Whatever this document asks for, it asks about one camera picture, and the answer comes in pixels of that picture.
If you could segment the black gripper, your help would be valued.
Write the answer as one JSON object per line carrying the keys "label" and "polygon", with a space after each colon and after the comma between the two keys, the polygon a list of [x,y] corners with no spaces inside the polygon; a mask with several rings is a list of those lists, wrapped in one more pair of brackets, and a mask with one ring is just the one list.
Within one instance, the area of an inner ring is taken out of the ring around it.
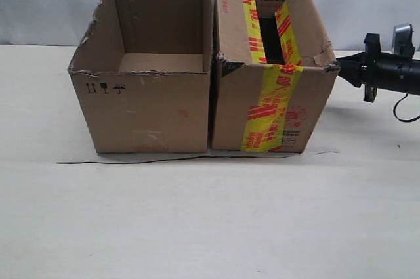
{"label": "black gripper", "polygon": [[356,88],[360,88],[363,82],[364,101],[374,102],[378,89],[376,61],[381,54],[380,35],[378,33],[367,33],[364,44],[364,56],[354,54],[337,58],[340,65],[339,77]]}

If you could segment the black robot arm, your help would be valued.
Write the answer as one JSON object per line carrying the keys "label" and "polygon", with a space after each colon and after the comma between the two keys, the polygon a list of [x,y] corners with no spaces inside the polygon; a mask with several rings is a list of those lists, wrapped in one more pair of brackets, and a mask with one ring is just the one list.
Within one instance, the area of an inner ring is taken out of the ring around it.
{"label": "black robot arm", "polygon": [[364,101],[374,102],[379,89],[409,95],[419,94],[419,61],[413,58],[415,47],[410,24],[395,28],[392,52],[381,50],[380,35],[367,33],[365,51],[338,58],[339,77],[354,87],[364,87]]}

